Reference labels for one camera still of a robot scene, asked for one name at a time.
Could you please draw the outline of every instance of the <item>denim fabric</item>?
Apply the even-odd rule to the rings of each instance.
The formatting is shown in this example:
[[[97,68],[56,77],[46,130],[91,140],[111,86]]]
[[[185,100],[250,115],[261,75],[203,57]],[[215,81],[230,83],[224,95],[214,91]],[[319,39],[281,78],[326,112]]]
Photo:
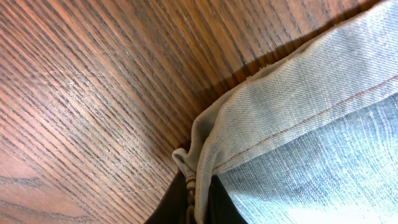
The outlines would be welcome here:
[[[222,96],[194,121],[173,159],[196,182],[203,223],[211,176],[398,92],[398,1],[334,27]]]
[[[398,223],[398,94],[220,179],[248,223]]]

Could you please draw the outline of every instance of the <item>stitching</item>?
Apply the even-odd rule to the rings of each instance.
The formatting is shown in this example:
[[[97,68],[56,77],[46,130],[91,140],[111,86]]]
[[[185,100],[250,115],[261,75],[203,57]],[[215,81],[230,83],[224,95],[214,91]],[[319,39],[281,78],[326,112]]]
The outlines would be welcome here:
[[[394,80],[396,80],[396,79],[398,79],[398,75],[395,75],[395,76],[393,76],[392,78],[390,78],[390,79],[388,79],[388,80],[386,80],[386,81],[383,81],[383,82],[381,82],[381,83],[379,83],[379,84],[377,84],[377,85],[375,85],[375,86],[372,86],[371,88],[368,88],[367,90],[363,90],[363,91],[361,91],[361,92],[358,92],[358,93],[356,93],[355,95],[353,95],[353,96],[351,96],[351,97],[349,97],[349,98],[347,98],[347,99],[345,99],[345,100],[343,100],[343,101],[340,101],[340,102],[336,103],[335,105],[333,105],[333,106],[331,106],[331,107],[329,107],[329,108],[327,108],[327,109],[325,109],[325,110],[323,110],[323,111],[321,111],[321,112],[319,112],[319,113],[317,113],[317,114],[315,114],[315,115],[312,115],[311,117],[309,117],[309,118],[307,118],[307,119],[305,119],[305,120],[303,120],[303,121],[301,121],[301,122],[299,122],[299,123],[297,123],[297,124],[291,126],[290,128],[287,128],[287,129],[284,129],[284,130],[282,130],[282,131],[279,131],[279,132],[277,132],[277,133],[275,133],[275,134],[273,134],[273,135],[271,135],[271,136],[269,136],[269,137],[267,137],[267,138],[265,138],[265,139],[263,139],[263,140],[257,142],[255,145],[253,145],[253,146],[251,146],[251,147],[249,147],[249,148],[247,148],[247,149],[245,149],[245,150],[243,150],[243,151],[241,151],[241,152],[239,152],[239,153],[233,155],[232,157],[230,157],[229,159],[227,159],[227,161],[225,161],[225,162],[223,162],[222,164],[220,164],[220,165],[218,165],[217,167],[215,167],[214,170],[219,169],[221,166],[225,165],[225,164],[226,164],[227,162],[229,162],[231,159],[234,159],[235,157],[237,157],[237,156],[239,156],[239,155],[241,155],[241,154],[243,154],[243,153],[245,153],[245,152],[247,152],[247,151],[253,149],[254,147],[259,146],[259,145],[261,145],[261,144],[264,144],[265,142],[267,142],[267,141],[270,140],[271,138],[274,138],[274,137],[276,137],[276,136],[278,136],[278,135],[284,134],[284,133],[286,133],[287,131],[290,131],[291,129],[296,128],[297,126],[300,126],[300,125],[302,125],[302,124],[305,124],[306,122],[308,122],[308,121],[310,121],[310,120],[316,118],[317,116],[319,116],[319,115],[321,115],[321,114],[324,114],[324,113],[326,113],[326,112],[329,112],[330,110],[332,110],[334,107],[336,107],[336,106],[338,106],[338,105],[342,105],[342,104],[344,104],[344,103],[346,103],[346,102],[349,102],[349,101],[353,100],[354,98],[356,98],[357,96],[362,96],[362,95],[364,95],[364,94],[366,94],[366,93],[368,93],[368,92],[372,92],[372,91],[374,91],[374,90],[376,90],[376,89],[378,89],[378,88],[384,86],[385,84],[387,84],[387,83],[389,83],[389,82],[391,82],[391,81],[394,81]]]

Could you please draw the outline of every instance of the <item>wooden table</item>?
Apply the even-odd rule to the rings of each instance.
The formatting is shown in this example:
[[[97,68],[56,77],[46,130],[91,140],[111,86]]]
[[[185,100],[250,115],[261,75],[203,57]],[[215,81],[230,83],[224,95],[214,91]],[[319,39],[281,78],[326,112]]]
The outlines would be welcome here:
[[[367,0],[3,0],[0,223],[142,223],[219,96]]]

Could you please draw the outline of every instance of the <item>stitched seam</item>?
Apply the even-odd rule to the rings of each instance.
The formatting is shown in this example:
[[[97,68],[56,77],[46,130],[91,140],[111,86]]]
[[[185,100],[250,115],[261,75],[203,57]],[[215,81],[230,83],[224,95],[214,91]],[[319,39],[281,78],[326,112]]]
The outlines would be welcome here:
[[[239,152],[239,153],[237,153],[237,154],[231,156],[227,161],[225,161],[225,162],[223,162],[222,164],[220,164],[220,165],[218,165],[217,167],[215,167],[214,170],[220,168],[221,166],[223,166],[223,165],[225,165],[227,162],[229,162],[231,159],[234,159],[235,157],[237,157],[237,156],[239,156],[239,155],[241,155],[241,154],[243,154],[243,153],[245,153],[245,152],[247,152],[247,151],[253,149],[254,147],[260,146],[261,144],[264,144],[265,142],[267,142],[267,141],[270,140],[271,138],[274,138],[274,137],[276,137],[276,136],[279,136],[279,135],[281,135],[281,134],[284,134],[284,133],[286,133],[287,131],[290,131],[291,129],[296,128],[297,126],[300,126],[300,125],[302,125],[302,124],[305,124],[306,122],[311,121],[312,119],[316,118],[317,116],[319,116],[319,115],[321,115],[321,114],[324,114],[324,113],[326,113],[326,112],[331,111],[334,107],[339,106],[339,105],[342,105],[342,104],[344,104],[344,103],[347,103],[347,102],[349,102],[349,101],[355,99],[357,96],[362,96],[362,95],[364,95],[364,94],[367,94],[367,93],[369,93],[369,92],[372,92],[372,91],[374,91],[374,90],[377,90],[378,88],[380,88],[380,87],[382,87],[382,86],[388,84],[389,82],[392,82],[392,81],[396,80],[397,78],[398,78],[398,75],[395,75],[395,76],[393,76],[392,78],[390,78],[390,79],[388,79],[388,80],[386,80],[386,81],[383,81],[383,82],[381,82],[381,83],[379,83],[379,84],[377,84],[377,85],[374,85],[374,86],[372,86],[371,88],[368,88],[367,90],[360,91],[360,92],[356,93],[355,95],[353,95],[353,96],[351,96],[351,97],[349,97],[349,98],[347,98],[347,99],[345,99],[345,100],[343,100],[343,101],[340,101],[340,102],[336,103],[335,105],[333,105],[333,106],[331,106],[331,107],[329,107],[329,108],[327,108],[327,109],[325,109],[325,110],[323,110],[323,111],[321,111],[321,112],[319,112],[319,113],[317,113],[317,114],[315,114],[315,115],[312,115],[311,117],[309,117],[309,118],[307,118],[307,119],[305,119],[305,120],[303,120],[303,121],[301,121],[301,122],[299,122],[299,123],[297,123],[297,124],[291,126],[290,128],[284,129],[284,130],[279,131],[279,132],[277,132],[277,133],[275,133],[275,134],[273,134],[273,135],[271,135],[271,136],[269,136],[269,137],[266,137],[265,139],[263,139],[263,140],[257,142],[255,145],[253,145],[253,146],[251,146],[251,147],[249,147],[249,148],[247,148],[247,149],[245,149],[245,150],[243,150],[243,151],[241,151],[241,152]]]

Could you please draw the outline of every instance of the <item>brown wood grain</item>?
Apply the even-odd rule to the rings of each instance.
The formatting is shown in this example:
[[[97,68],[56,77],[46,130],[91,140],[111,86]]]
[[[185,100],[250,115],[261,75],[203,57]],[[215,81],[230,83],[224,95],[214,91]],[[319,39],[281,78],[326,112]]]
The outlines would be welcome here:
[[[143,223],[201,111],[375,2],[0,1],[0,223]]]

